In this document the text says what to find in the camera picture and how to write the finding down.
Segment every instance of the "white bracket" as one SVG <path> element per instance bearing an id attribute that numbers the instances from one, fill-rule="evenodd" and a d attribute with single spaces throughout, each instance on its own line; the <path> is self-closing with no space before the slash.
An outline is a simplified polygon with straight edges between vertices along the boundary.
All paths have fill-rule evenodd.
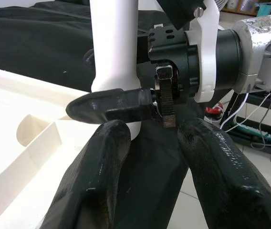
<path id="1" fill-rule="evenodd" d="M 186 31 L 190 45 L 198 46 L 200 83 L 195 94 L 197 103 L 212 99 L 216 84 L 216 40 L 219 23 L 219 10 L 214 0 L 204 0 L 207 9 L 201 17 L 190 22 Z"/>

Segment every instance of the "metal screw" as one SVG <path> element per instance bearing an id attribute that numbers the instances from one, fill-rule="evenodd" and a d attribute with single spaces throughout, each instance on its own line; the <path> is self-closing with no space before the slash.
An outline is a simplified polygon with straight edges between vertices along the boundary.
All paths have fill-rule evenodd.
<path id="1" fill-rule="evenodd" d="M 194 11 L 194 17 L 200 18 L 203 15 L 203 9 L 201 7 L 197 7 Z"/>

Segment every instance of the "tiled floor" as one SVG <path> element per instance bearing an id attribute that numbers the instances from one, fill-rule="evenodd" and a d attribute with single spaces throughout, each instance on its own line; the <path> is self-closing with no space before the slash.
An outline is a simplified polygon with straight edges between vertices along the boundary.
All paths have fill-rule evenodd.
<path id="1" fill-rule="evenodd" d="M 228 101 L 233 94 L 231 91 L 227 96 L 225 96 L 221 101 Z M 248 116 L 256 106 L 251 104 L 246 104 L 244 108 L 239 112 L 239 116 Z M 260 121 L 265 114 L 266 109 L 258 109 L 251 120 Z M 265 124 L 271 125 L 271 111 L 266 116 L 264 122 Z M 246 146 L 237 145 L 241 152 L 258 168 L 258 170 L 264 175 L 266 180 L 271 186 L 271 156 L 248 148 Z M 204 219 L 204 215 L 198 200 L 196 190 L 193 184 L 193 178 L 190 170 L 188 171 L 186 178 L 184 179 L 180 195 L 177 199 L 172 218 L 169 222 L 168 229 L 206 229 L 208 228 Z"/>

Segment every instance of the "white plastic tray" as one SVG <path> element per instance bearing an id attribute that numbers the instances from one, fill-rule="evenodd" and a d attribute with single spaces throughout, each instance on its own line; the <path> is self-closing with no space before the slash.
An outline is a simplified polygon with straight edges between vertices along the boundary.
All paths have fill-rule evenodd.
<path id="1" fill-rule="evenodd" d="M 86 94 L 0 70 L 0 228 L 34 229 L 98 125 L 65 107 Z"/>

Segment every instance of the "black stand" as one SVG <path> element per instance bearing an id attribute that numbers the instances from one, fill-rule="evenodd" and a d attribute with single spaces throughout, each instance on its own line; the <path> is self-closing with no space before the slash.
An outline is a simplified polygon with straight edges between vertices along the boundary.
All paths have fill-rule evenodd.
<path id="1" fill-rule="evenodd" d="M 262 100 L 266 97 L 266 95 L 267 95 L 266 92 L 249 94 L 249 97 L 247 99 L 247 103 L 259 105 L 262 102 Z M 239 108 L 239 106 L 241 105 L 241 103 L 244 99 L 245 99 L 245 94 L 238 95 L 238 94 L 234 93 L 220 123 L 222 123 L 225 119 L 227 119 L 230 114 L 234 113 Z M 266 101 L 262 104 L 262 107 L 268 108 L 270 105 L 270 102 L 271 102 L 271 98 L 266 99 Z M 231 127 L 233 127 L 232 126 L 233 118 L 231 118 L 229 121 L 227 121 L 225 123 L 225 125 L 223 126 L 224 131 L 229 130 Z M 242 122 L 243 120 L 244 120 L 244 118 L 237 117 L 238 123 Z M 244 125 L 259 129 L 259 123 L 251 121 L 251 120 L 247 120 L 246 122 L 244 122 Z M 270 125 L 261 124 L 261 129 L 262 129 L 262 131 L 265 131 L 265 132 L 268 132 L 269 134 L 271 134 L 271 126 Z M 228 134 L 230 135 L 230 137 L 233 139 L 234 142 L 241 144 L 241 145 L 244 145 L 244 146 L 251 147 L 251 143 L 254 143 L 254 142 L 263 143 L 261 137 L 257 137 L 257 136 L 253 136 L 251 134 L 241 132 L 236 128 L 229 131 Z M 261 151 L 268 153 L 268 154 L 271 154 L 271 146 L 265 146 Z"/>

